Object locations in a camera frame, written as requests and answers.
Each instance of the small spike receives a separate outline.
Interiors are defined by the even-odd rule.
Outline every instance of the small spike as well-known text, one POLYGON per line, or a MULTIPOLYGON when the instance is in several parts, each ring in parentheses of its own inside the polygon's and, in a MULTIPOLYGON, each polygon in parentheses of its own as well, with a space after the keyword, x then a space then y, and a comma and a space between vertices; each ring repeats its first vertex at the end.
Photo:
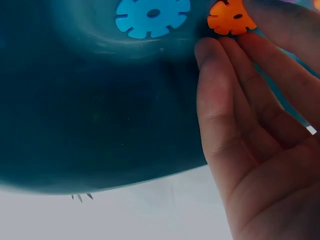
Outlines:
POLYGON ((87 193, 87 195, 88 195, 88 197, 91 198, 92 200, 94 199, 90 193, 87 193))
POLYGON ((80 200, 80 202, 83 203, 80 194, 77 194, 77 196, 78 196, 78 199, 80 200))

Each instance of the gear hole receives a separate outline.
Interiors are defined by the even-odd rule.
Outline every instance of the gear hole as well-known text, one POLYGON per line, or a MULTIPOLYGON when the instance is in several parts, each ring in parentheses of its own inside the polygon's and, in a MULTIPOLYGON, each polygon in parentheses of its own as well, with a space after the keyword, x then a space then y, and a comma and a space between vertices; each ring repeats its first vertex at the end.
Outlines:
POLYGON ((147 17, 148 18, 156 18, 160 15, 160 10, 159 9, 151 9, 150 11, 147 12, 147 17))
POLYGON ((234 19, 240 19, 240 18, 242 18, 243 17, 243 15, 241 14, 241 13, 239 13, 239 14, 237 14, 237 15, 234 15, 234 19))

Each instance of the finger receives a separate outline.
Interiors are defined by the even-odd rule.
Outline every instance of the finger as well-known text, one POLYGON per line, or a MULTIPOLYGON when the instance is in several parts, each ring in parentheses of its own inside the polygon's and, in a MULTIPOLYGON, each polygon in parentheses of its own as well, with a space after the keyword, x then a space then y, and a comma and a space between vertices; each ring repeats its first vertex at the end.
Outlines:
MULTIPOLYGON (((268 132, 285 149, 308 138, 310 132, 282 108, 267 82, 237 42, 228 37, 220 38, 219 42, 233 65, 247 100, 268 132)), ((276 153, 282 150, 280 146, 274 147, 276 153)))
POLYGON ((250 151, 256 163, 261 163, 282 150, 280 144, 262 128, 244 95, 233 67, 226 55, 226 52, 216 40, 206 38, 197 45, 197 58, 203 62, 206 56, 219 56, 226 67, 230 69, 230 80, 233 85, 233 110, 235 122, 241 139, 250 151))
POLYGON ((246 151, 236 127, 233 69, 221 54, 222 47, 219 42, 215 39, 209 41, 212 48, 210 52, 203 48, 203 40, 195 49, 200 68, 197 114, 203 152, 221 197, 226 202, 255 164, 246 151))
POLYGON ((292 106, 318 131, 320 81, 262 36, 244 34, 237 42, 276 83, 292 106))
POLYGON ((320 74, 319 13, 279 0, 244 0, 243 4, 268 39, 320 74))

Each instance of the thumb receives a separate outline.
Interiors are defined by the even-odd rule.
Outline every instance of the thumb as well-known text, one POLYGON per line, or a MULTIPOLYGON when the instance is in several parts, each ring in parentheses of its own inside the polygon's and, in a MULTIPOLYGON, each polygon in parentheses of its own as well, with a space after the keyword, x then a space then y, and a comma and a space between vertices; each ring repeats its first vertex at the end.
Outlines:
POLYGON ((243 0, 249 16, 275 45, 320 74, 320 14, 280 0, 243 0))

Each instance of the white surface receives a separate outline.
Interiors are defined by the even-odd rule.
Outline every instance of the white surface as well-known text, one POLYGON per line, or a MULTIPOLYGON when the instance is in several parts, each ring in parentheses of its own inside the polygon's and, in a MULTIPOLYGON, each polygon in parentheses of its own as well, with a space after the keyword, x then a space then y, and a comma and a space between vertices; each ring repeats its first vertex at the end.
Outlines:
POLYGON ((1 239, 232 239, 207 166, 92 196, 0 192, 1 239))

